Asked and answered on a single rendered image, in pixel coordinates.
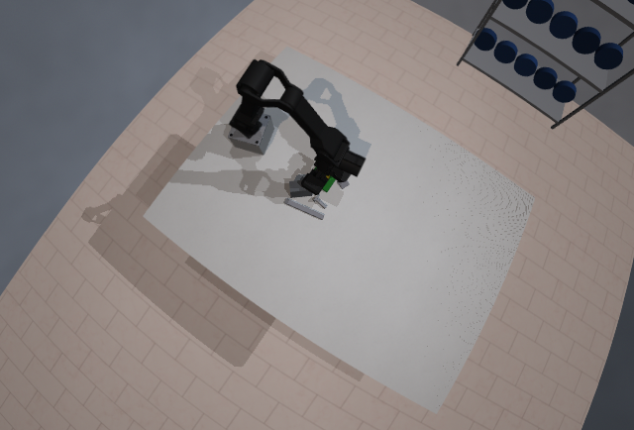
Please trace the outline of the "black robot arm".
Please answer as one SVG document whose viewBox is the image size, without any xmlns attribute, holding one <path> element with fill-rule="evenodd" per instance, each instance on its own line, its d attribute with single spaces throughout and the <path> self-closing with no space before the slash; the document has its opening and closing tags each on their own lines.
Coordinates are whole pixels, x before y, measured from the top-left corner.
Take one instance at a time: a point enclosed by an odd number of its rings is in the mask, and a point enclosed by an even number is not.
<svg viewBox="0 0 634 430">
<path fill-rule="evenodd" d="M 280 99 L 261 99 L 274 76 L 285 88 L 284 93 Z M 303 91 L 290 83 L 280 68 L 265 60 L 254 59 L 236 87 L 243 97 L 242 104 L 229 123 L 233 128 L 242 131 L 250 139 L 263 125 L 259 121 L 264 112 L 263 107 L 277 107 L 288 114 L 293 112 L 289 115 L 310 137 L 310 147 L 316 152 L 318 161 L 324 165 L 333 165 L 325 174 L 331 175 L 338 182 L 346 182 L 350 175 L 358 177 L 366 158 L 348 150 L 350 142 L 347 137 L 324 123 L 304 98 Z M 242 111 L 238 113 L 240 109 Z"/>
</svg>

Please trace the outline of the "green square plate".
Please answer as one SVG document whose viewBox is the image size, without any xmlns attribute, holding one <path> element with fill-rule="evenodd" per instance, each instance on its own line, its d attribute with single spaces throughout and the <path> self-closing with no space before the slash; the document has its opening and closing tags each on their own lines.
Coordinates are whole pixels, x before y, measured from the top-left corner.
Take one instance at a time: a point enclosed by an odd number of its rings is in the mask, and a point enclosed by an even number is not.
<svg viewBox="0 0 634 430">
<path fill-rule="evenodd" d="M 328 192 L 328 190 L 331 188 L 331 186 L 333 185 L 333 183 L 335 182 L 335 180 L 336 180 L 336 179 L 330 175 L 329 180 L 328 180 L 328 181 L 327 181 L 327 183 L 324 185 L 324 187 L 323 187 L 323 189 L 322 189 L 322 190 L 324 190 L 324 191 Z"/>
</svg>

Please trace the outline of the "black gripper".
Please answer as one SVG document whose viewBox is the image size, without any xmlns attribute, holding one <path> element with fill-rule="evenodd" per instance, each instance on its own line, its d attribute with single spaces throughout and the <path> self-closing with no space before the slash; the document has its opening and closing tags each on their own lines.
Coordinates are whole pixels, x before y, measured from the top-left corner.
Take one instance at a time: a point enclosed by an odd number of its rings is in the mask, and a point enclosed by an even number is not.
<svg viewBox="0 0 634 430">
<path fill-rule="evenodd" d="M 328 169 L 332 169 L 333 165 L 324 165 L 318 161 L 317 156 L 314 159 L 316 162 L 314 165 L 317 167 L 315 170 L 312 169 L 310 173 L 307 173 L 303 180 L 301 181 L 301 186 L 312 192 L 315 195 L 318 195 L 323 189 L 324 185 L 327 183 L 329 178 L 327 178 L 325 172 Z M 319 170 L 319 171 L 318 171 Z"/>
</svg>

